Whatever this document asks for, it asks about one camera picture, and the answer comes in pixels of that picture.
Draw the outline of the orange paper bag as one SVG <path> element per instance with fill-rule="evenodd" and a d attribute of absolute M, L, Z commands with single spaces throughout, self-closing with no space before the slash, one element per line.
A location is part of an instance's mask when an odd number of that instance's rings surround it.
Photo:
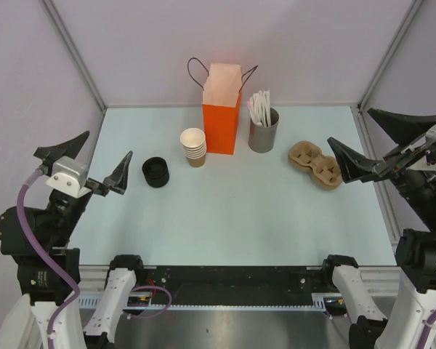
<path fill-rule="evenodd" d="M 234 154 L 243 87 L 256 69 L 254 66 L 243 72 L 239 64 L 212 63 L 205 69 L 205 82 L 194 81 L 202 89 L 203 128 L 208 152 Z"/>

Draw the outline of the brown cardboard cup carrier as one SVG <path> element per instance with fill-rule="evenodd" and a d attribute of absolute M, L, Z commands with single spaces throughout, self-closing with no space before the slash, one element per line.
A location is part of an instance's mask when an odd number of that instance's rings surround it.
<path fill-rule="evenodd" d="M 340 168 L 333 156 L 326 156 L 315 144 L 301 141 L 291 147 L 288 162 L 303 171 L 316 174 L 331 173 L 340 175 Z"/>

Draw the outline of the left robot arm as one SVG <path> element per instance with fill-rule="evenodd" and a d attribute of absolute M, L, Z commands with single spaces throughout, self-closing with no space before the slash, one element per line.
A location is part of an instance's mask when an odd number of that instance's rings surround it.
<path fill-rule="evenodd" d="M 22 292 L 1 328 L 0 348 L 23 345 L 32 326 L 43 348 L 113 348 L 131 291 L 145 285 L 140 256 L 115 256 L 93 319 L 81 323 L 80 251 L 68 242 L 93 196 L 125 193 L 132 160 L 128 153 L 103 181 L 90 178 L 76 158 L 88 137 L 83 132 L 37 148 L 40 165 L 21 185 L 16 204 L 0 215 L 0 251 L 17 264 Z"/>

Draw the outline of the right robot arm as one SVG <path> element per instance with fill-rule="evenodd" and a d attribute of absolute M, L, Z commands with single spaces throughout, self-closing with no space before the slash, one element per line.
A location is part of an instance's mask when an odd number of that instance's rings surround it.
<path fill-rule="evenodd" d="M 329 138 L 346 183 L 390 181 L 426 230 L 405 229 L 395 250 L 398 293 L 389 315 L 376 306 L 354 258 L 331 254 L 320 282 L 341 294 L 351 319 L 351 348 L 429 348 L 436 335 L 436 115 L 411 116 L 377 108 L 370 117 L 395 142 L 380 160 Z"/>

